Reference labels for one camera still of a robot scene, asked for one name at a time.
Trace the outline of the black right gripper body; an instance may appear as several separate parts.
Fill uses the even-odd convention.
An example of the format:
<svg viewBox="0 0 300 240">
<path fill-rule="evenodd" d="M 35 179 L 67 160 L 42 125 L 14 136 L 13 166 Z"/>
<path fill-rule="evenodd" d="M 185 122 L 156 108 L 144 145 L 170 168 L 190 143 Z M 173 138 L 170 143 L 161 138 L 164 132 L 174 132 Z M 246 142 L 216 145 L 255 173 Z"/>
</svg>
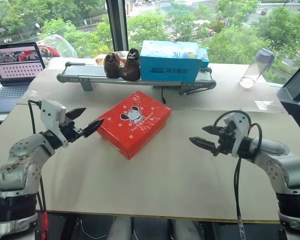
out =
<svg viewBox="0 0 300 240">
<path fill-rule="evenodd" d="M 217 126 L 217 135 L 219 136 L 219 146 L 216 148 L 216 156 L 218 154 L 228 155 L 232 153 L 232 149 L 236 140 L 235 130 L 237 129 L 235 123 L 231 121 L 224 127 Z"/>
</svg>

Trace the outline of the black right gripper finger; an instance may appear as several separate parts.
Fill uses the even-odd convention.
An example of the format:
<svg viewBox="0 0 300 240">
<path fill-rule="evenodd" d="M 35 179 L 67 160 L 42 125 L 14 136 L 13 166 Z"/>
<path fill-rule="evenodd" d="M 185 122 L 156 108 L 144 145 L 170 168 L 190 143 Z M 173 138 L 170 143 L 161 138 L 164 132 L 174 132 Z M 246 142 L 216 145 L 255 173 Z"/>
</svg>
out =
<svg viewBox="0 0 300 240">
<path fill-rule="evenodd" d="M 202 130 L 215 136 L 222 136 L 224 134 L 224 128 L 222 126 L 214 126 L 214 125 L 207 125 L 202 127 Z"/>
<path fill-rule="evenodd" d="M 215 143 L 211 141 L 208 141 L 198 136 L 190 137 L 189 140 L 191 141 L 192 144 L 196 145 L 197 147 L 209 151 L 215 157 L 219 154 Z"/>
</svg>

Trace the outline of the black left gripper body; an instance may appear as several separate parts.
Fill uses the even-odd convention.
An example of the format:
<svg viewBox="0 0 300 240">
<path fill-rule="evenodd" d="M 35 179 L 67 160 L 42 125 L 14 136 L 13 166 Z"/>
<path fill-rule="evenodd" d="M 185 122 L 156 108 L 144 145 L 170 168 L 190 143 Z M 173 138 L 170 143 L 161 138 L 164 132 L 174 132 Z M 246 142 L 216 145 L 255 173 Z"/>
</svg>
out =
<svg viewBox="0 0 300 240">
<path fill-rule="evenodd" d="M 65 117 L 65 121 L 59 124 L 59 130 L 69 143 L 83 136 L 83 130 L 75 127 L 75 122 L 69 117 Z"/>
</svg>

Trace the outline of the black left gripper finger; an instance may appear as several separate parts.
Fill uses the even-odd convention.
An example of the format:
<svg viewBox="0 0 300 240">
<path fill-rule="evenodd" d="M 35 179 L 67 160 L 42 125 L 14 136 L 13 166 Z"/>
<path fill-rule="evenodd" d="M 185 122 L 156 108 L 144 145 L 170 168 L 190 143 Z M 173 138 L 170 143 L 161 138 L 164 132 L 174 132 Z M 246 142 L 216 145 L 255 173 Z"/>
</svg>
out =
<svg viewBox="0 0 300 240">
<path fill-rule="evenodd" d="M 71 120 L 75 120 L 76 118 L 78 118 L 84 111 L 86 110 L 85 107 L 81 107 L 81 108 L 74 108 L 68 112 L 65 113 L 65 116 L 68 119 Z"/>
<path fill-rule="evenodd" d="M 93 122 L 89 123 L 86 128 L 82 130 L 82 135 L 84 138 L 89 137 L 91 134 L 96 132 L 98 128 L 103 124 L 104 119 L 96 119 Z"/>
</svg>

